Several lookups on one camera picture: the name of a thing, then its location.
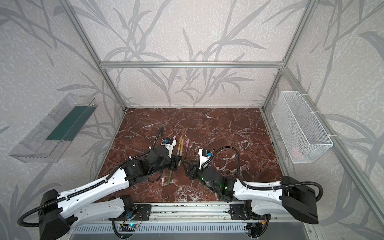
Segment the black mounting plate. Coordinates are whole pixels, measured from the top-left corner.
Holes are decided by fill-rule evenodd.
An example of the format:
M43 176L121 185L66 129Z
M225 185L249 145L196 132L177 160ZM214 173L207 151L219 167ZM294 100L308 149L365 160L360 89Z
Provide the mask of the black mounting plate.
M149 220L149 216L151 214L151 207L152 205L151 204L136 204L136 207L137 207L137 212L140 212L141 215L142 215L142 220L141 220L141 215L140 214L136 214L136 216L131 219L131 220L135 220L135 221L148 221ZM124 221L124 216L120 216L118 218L115 218L116 221Z
M228 213L231 215L231 220L264 220L265 216L248 216L246 213L244 213L244 204L230 204L229 205L229 211Z

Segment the ventilated metal panel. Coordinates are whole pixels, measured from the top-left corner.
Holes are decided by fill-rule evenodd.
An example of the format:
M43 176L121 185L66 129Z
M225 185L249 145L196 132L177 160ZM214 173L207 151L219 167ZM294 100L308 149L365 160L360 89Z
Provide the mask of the ventilated metal panel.
M142 223L136 233L237 233L245 223ZM90 223L76 227L72 234L113 233L112 224Z

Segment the green pad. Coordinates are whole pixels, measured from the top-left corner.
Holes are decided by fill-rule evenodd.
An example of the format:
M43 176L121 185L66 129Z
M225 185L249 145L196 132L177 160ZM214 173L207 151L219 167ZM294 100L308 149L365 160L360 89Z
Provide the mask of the green pad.
M46 140L73 141L97 106L75 106Z

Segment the gray wall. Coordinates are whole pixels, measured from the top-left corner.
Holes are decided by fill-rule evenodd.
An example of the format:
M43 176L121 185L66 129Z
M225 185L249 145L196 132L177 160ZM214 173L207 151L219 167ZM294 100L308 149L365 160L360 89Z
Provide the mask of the gray wall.
M337 132L358 165L384 196L384 1L320 1L289 69ZM316 162L293 165L270 115L283 78L266 111L292 177L324 187L318 202L325 239L384 239L384 229L332 149Z
M0 1L0 238L38 239L16 224L41 195L97 174L123 112L56 1ZM68 93L99 106L57 163L23 163L8 153ZM37 215L28 219L37 222Z
M281 61L307 0L71 0L103 61ZM262 106L276 69L112 69L133 107Z

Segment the black cable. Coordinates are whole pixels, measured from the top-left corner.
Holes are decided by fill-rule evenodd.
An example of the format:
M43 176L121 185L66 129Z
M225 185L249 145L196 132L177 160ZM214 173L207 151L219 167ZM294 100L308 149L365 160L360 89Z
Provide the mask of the black cable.
M159 138L160 133L162 133L162 138L163 138L163 133L164 133L164 132L163 132L163 129L164 129L164 127L161 127L161 128L158 130L157 135L156 135L156 138L155 138L155 141L154 141L154 143L153 143L153 147L156 145L156 142L157 142L157 139ZM144 152L144 153L142 153L142 154L140 154L140 155L137 155L137 156L133 157L132 159L135 159L135 158L137 158L137 157L141 157L141 156L146 155L146 154L148 154L148 153L149 153L149 151ZM80 190L80 191L78 191L78 192L69 194L67 197L61 197L61 198L59 198L59 199L55 199L55 200L53 200L53 201L51 201L51 202L45 203L45 204L43 204L43 205L40 205L40 206L38 206L38 207L35 207L34 209L32 209L32 210L26 212L25 214L21 215L21 216L18 218L18 220L17 220L17 224L18 224L19 226L22 226L22 227L39 227L39 224L38 224L38 223L29 223L29 222L25 222L24 219L25 219L26 217L28 217L29 215L35 213L35 212L38 212L38 211L40 211L40 210L42 210L42 209L45 209L45 208L47 208L47 207L49 207L49 206L52 206L53 204L57 204L57 203L59 203L59 202L61 202L61 201L64 201L64 200L69 200L70 198L72 198L72 197L74 197L74 196L77 196L77 195L79 195L79 194L85 193L85 192L87 192L87 191L89 191L89 190L91 190L91 189L94 189L95 187L100 186L100 185L103 184L103 183L106 183L106 182L113 176L113 174L114 174L114 173L115 173L115 172L116 172L116 171L117 171L123 164L127 163L127 162L130 161L130 160L131 160L131 159L129 159L129 160L127 160L127 161L125 161L125 162L119 164L117 167L115 167L115 168L112 170L112 172L106 177L105 180L102 180L102 181L100 181L100 182L98 182L98 183L96 183L96 184L94 184L94 185L92 185L92 186L89 186L89 187L87 187L87 188L84 188L84 189L82 189L82 190Z
M321 199L321 197L323 196L323 193L324 193L323 187L320 184L318 184L317 182L311 182L311 181L297 182L297 183L292 183L292 184L285 184L285 185L276 186L276 187L273 187L273 188L272 187L255 187L255 186L247 185L243 181L243 179L242 179L241 168L240 168L240 153L239 153L239 151L236 148L231 147L231 146L221 147L218 150L216 150L212 154L212 156L210 158L210 161L207 161L207 162L202 164L202 168L203 168L203 166L207 165L208 162L211 162L212 159L216 156L216 154L219 151L221 151L221 150L223 150L225 148L233 149L237 153L237 177L239 178L239 181L241 182L241 184L243 186L245 186L246 188L249 188L249 189L252 189L252 190L259 190L259 191L271 191L271 190L285 189L285 188L297 187L297 186L303 186L303 185L312 185L312 186L316 186L319 189L319 194L316 196L316 202L318 202Z
M135 159L135 158L144 156L144 155L146 155L146 154L148 154L148 153L149 153L149 151L144 152L144 153L141 153L140 155L134 156L132 159ZM130 160L131 160L131 159L128 159L127 161L124 161L124 162L120 163L117 167L115 167L115 168L112 170L112 172L105 178L105 180L108 181L108 180L115 174L115 172L116 172L117 170L119 170L119 168L120 168L121 166L123 166L124 164L126 164L126 163L129 162Z
M132 233L128 233L128 234L119 234L116 230L116 226L115 226L115 219L113 218L112 219L112 229L113 229L113 232L115 233L115 235L119 238L119 239L128 239L130 238L133 234Z
M34 209L32 209L32 210L30 210L30 211L24 213L23 215L21 215L21 217L19 217L19 219L17 220L17 224L20 225L20 226L22 226L22 227L38 227L38 226L39 226L38 223L25 222L24 219L25 219L26 217L28 217L29 215L31 215L31 214L33 214L33 213L35 213L35 212L38 212L39 210L45 209L45 208L47 208L47 207L49 207L49 206L52 206L53 204L57 204L57 203L59 203L59 202L61 202L61 201L64 201L64 200L66 200L66 199L70 199L71 197L74 197L74 196L76 196L76 195L82 194L82 193L84 193L84 192L86 192L86 191L89 191L89 190L91 190L91 189L94 189L95 187L98 187L98 186L100 186L100 185L103 184L103 183L105 183L105 180L102 180L102 181L100 181L100 182L98 182L98 183L96 183L96 184L93 184L92 186L89 186L89 187L87 187L87 188L85 188L85 189L83 189L83 190L80 190L80 191L78 191L78 192L69 194L67 197L61 197L61 198L59 198L59 199L56 199L56 200L53 200L53 201L51 201L51 202L45 203L45 204L43 204L43 205L40 205L40 206L38 206L38 207L35 207Z
M164 138L164 131L163 130L164 130L163 126L161 128L159 128L159 130L157 131L156 137L155 137L155 141L153 141L151 148L154 148L156 146L156 143L157 143L157 140L159 139L160 133L162 133L162 138Z
M268 223L269 223L269 219L266 218L265 226L264 226L262 232L261 232L259 235L256 236L257 238L260 237L261 235L263 235L263 234L265 233L266 228L268 227Z
M155 180L155 181L151 181L151 180L148 179L148 182L151 182L151 183L158 182L158 181L160 180L160 178L163 176L163 173L164 173L164 171L161 171L161 174L160 174L160 176L157 178L157 180Z

